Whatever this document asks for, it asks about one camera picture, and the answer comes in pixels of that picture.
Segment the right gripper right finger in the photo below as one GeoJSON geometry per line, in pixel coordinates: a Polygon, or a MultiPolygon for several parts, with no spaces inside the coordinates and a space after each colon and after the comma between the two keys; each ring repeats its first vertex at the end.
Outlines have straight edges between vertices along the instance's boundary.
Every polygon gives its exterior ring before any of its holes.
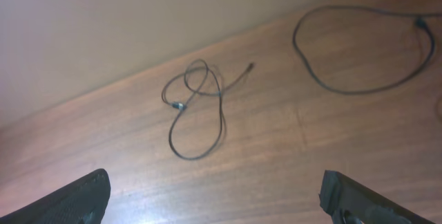
{"type": "Polygon", "coordinates": [[[319,199],[334,224],[434,224],[338,171],[324,172],[319,199]]]}

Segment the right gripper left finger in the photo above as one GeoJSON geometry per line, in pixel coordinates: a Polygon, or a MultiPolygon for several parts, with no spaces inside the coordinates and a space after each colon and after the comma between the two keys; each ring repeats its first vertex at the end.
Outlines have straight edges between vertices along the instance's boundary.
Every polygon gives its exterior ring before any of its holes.
{"type": "Polygon", "coordinates": [[[1,217],[1,224],[100,224],[111,194],[105,169],[96,169],[1,217]]]}

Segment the black USB cable thin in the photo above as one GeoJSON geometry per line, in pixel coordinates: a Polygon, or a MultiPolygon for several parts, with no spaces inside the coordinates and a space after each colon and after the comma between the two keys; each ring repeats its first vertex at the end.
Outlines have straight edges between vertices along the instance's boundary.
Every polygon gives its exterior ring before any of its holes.
{"type": "Polygon", "coordinates": [[[328,5],[328,6],[320,6],[317,8],[314,8],[308,12],[306,12],[297,22],[296,26],[294,27],[293,34],[292,34],[292,46],[293,49],[296,51],[298,56],[300,57],[302,63],[304,64],[305,68],[307,69],[307,72],[311,76],[311,78],[322,88],[324,88],[327,91],[330,91],[332,93],[337,93],[340,95],[367,95],[372,93],[379,93],[382,91],[390,90],[392,88],[396,88],[401,86],[402,84],[412,80],[417,75],[421,74],[424,69],[429,65],[429,63],[432,61],[432,58],[436,52],[436,39],[434,37],[433,32],[431,31],[430,27],[426,23],[426,18],[439,18],[441,17],[441,12],[426,12],[426,13],[417,13],[417,12],[392,12],[389,10],[384,10],[380,8],[371,8],[368,6],[342,6],[342,5],[328,5]],[[311,67],[311,64],[309,63],[307,57],[300,49],[298,42],[297,42],[297,35],[300,30],[300,27],[302,26],[303,22],[310,17],[311,15],[323,11],[323,10],[359,10],[359,11],[365,11],[365,12],[371,12],[378,15],[387,15],[391,17],[399,17],[399,18],[411,18],[414,19],[414,25],[425,32],[427,35],[429,41],[430,41],[430,49],[428,51],[428,54],[426,55],[425,59],[421,62],[421,64],[414,69],[410,74],[405,76],[403,79],[400,79],[397,82],[394,82],[392,84],[388,84],[385,86],[381,86],[378,88],[371,88],[366,90],[359,90],[359,91],[343,91],[337,88],[333,88],[324,81],[322,81],[319,76],[314,72],[313,68],[311,67]]]}

